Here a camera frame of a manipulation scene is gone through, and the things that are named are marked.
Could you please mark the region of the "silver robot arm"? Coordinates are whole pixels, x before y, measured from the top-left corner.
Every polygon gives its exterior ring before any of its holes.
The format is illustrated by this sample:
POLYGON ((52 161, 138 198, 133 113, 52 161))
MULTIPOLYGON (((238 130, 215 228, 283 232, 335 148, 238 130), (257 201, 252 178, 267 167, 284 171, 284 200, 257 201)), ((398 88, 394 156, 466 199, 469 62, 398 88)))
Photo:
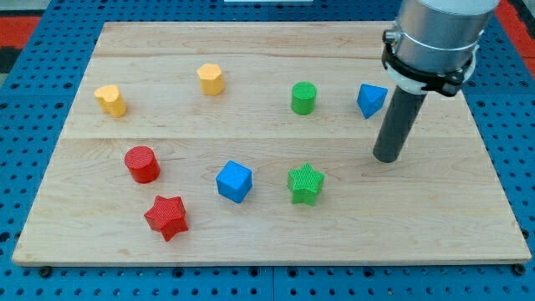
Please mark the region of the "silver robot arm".
POLYGON ((382 64, 409 94, 455 95, 476 67, 478 41, 498 0, 403 0, 383 32, 382 64))

